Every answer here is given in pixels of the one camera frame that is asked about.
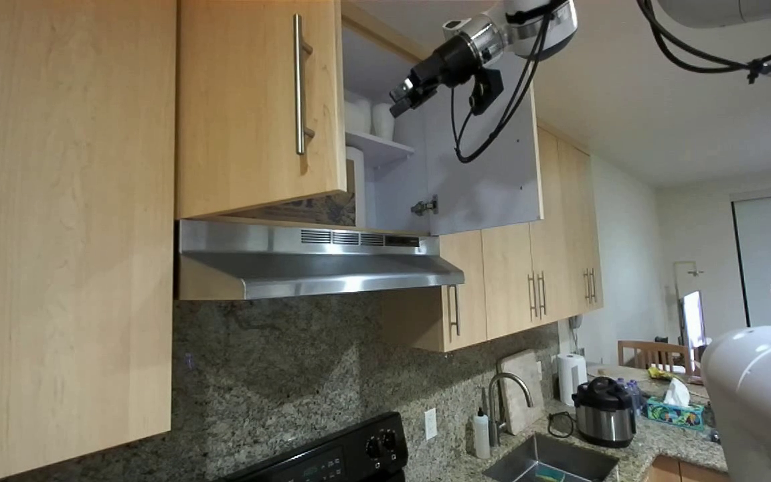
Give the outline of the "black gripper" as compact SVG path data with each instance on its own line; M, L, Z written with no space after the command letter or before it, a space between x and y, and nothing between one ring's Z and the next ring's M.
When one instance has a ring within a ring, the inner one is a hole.
M502 31L490 17L447 20L445 35L447 39L398 82L398 99L388 106L392 117L429 102L438 84L473 79L502 51Z

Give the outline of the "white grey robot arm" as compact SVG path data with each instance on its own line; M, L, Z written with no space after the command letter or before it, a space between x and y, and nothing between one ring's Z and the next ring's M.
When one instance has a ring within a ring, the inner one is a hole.
M726 74L744 71L748 82L771 76L771 52L732 60L700 51L656 11L684 27L735 27L771 17L771 0L633 0L656 47L680 68ZM390 90L390 114L418 108L438 84L462 84L490 68L502 52L530 67L560 52L578 31L576 0L495 0L486 11L442 23L442 42ZM703 378L731 482L771 482L771 323L718 337L703 356Z

